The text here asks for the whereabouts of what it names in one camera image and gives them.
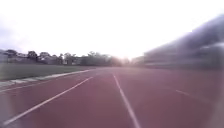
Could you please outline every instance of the lane marking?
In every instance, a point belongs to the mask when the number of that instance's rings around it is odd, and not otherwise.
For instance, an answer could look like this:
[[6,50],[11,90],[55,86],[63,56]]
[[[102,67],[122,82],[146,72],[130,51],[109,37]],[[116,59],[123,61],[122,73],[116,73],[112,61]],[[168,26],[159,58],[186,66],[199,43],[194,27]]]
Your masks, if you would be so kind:
[[36,83],[36,84],[30,84],[30,85],[15,87],[15,88],[4,89],[4,90],[0,90],[0,93],[8,92],[8,91],[16,90],[16,89],[21,89],[21,88],[27,88],[27,87],[31,87],[31,86],[37,86],[37,85],[48,83],[48,82],[50,82],[50,80],[49,81],[40,82],[40,83]]
[[128,113],[129,113],[129,115],[130,115],[130,117],[131,117],[131,119],[133,121],[134,127],[135,128],[141,128],[141,126],[139,124],[139,121],[138,121],[138,119],[137,119],[137,117],[136,117],[136,115],[135,115],[135,113],[134,113],[134,111],[133,111],[133,109],[131,107],[131,104],[129,103],[127,97],[125,96],[125,94],[124,94],[124,92],[123,92],[123,90],[122,90],[122,88],[121,88],[121,86],[120,86],[120,84],[119,84],[119,82],[117,80],[117,77],[115,75],[113,75],[113,77],[114,77],[116,85],[117,85],[117,87],[118,87],[118,89],[120,91],[120,94],[121,94],[121,97],[122,97],[122,99],[124,101],[126,109],[128,110]]
[[48,80],[51,78],[57,78],[60,76],[65,76],[65,75],[73,75],[73,74],[78,74],[78,73],[83,73],[83,72],[89,72],[92,70],[96,70],[96,69],[89,69],[89,70],[61,73],[61,74],[52,74],[52,75],[48,75],[48,76],[38,76],[38,77],[31,77],[31,78],[25,78],[25,79],[9,80],[9,81],[0,82],[0,88],[5,87],[5,86],[13,86],[13,85],[16,85],[17,83],[20,84],[20,83],[27,83],[30,81]]
[[26,111],[24,111],[24,112],[22,112],[22,113],[16,115],[16,116],[14,116],[14,117],[12,117],[11,119],[4,121],[3,124],[2,124],[2,126],[5,127],[5,126],[7,126],[7,125],[13,123],[14,121],[16,121],[16,120],[22,118],[23,116],[25,116],[25,115],[29,114],[30,112],[32,112],[32,111],[34,111],[34,110],[40,108],[41,106],[43,106],[43,105],[45,105],[45,104],[51,102],[52,100],[55,100],[56,98],[58,98],[58,97],[64,95],[65,93],[70,92],[71,90],[75,89],[76,87],[78,87],[78,86],[80,86],[81,84],[83,84],[83,83],[89,81],[89,80],[92,79],[92,78],[93,78],[93,77],[89,77],[89,78],[85,79],[84,81],[82,81],[82,82],[80,82],[80,83],[74,85],[73,87],[71,87],[71,88],[69,88],[69,89],[67,89],[67,90],[65,90],[65,91],[63,91],[63,92],[61,92],[61,93],[55,95],[54,97],[51,97],[50,99],[47,99],[47,100],[41,102],[40,104],[37,104],[36,106],[34,106],[34,107],[32,107],[32,108],[30,108],[30,109],[28,109],[28,110],[26,110]]
[[47,81],[36,83],[36,84],[30,84],[30,85],[15,87],[15,88],[12,87],[12,88],[9,88],[9,89],[3,89],[3,90],[0,90],[0,93],[8,92],[8,91],[16,90],[16,89],[27,88],[27,87],[31,87],[31,86],[36,86],[36,85],[48,83],[48,82],[51,82],[51,81],[54,81],[54,80],[60,80],[60,79],[63,79],[63,78],[70,78],[70,77],[74,77],[73,75],[75,75],[75,74],[80,74],[80,73],[89,72],[89,71],[91,71],[91,70],[78,71],[78,72],[70,73],[70,74],[68,74],[68,76],[65,76],[65,77],[59,77],[59,78],[56,78],[56,79],[51,79],[51,80],[47,80]]
[[195,96],[193,96],[193,95],[191,95],[191,94],[189,94],[189,93],[186,93],[186,92],[183,92],[183,91],[180,91],[180,90],[175,90],[175,92],[177,92],[177,93],[179,93],[179,94],[182,94],[182,95],[184,95],[184,96],[186,96],[186,97],[195,99],[195,100],[197,100],[197,101],[201,101],[201,102],[204,102],[204,103],[213,105],[213,103],[212,103],[211,101],[206,100],[206,99],[204,99],[204,98],[198,98],[198,97],[195,97]]

